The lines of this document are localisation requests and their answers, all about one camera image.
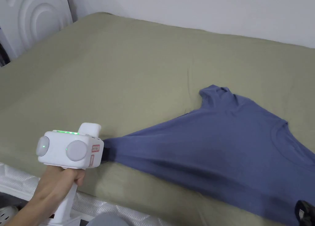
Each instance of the red label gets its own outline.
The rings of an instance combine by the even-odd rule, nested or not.
[[[93,145],[92,152],[98,152],[98,151],[100,151],[100,145]]]
[[[94,155],[91,155],[89,167],[91,167],[93,165],[93,162],[94,162]]]

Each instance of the blue t-shirt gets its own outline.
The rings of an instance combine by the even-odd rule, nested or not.
[[[109,160],[297,225],[296,202],[315,204],[315,155],[252,100],[215,85],[199,94],[198,110],[104,140]]]

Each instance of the white wall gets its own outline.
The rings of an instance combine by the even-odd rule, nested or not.
[[[68,0],[74,20],[94,12],[315,48],[315,0]]]

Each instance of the bed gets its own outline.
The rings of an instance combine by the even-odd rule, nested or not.
[[[286,119],[314,152],[314,78],[314,49],[92,14],[0,69],[0,162],[40,176],[45,131],[126,135],[199,108],[211,84]],[[117,163],[86,176],[80,191],[174,225],[279,225]]]

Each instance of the hand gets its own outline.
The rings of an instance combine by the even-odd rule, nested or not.
[[[10,221],[10,225],[37,226],[50,217],[67,196],[73,183],[83,184],[85,171],[49,165],[42,175],[34,196]]]

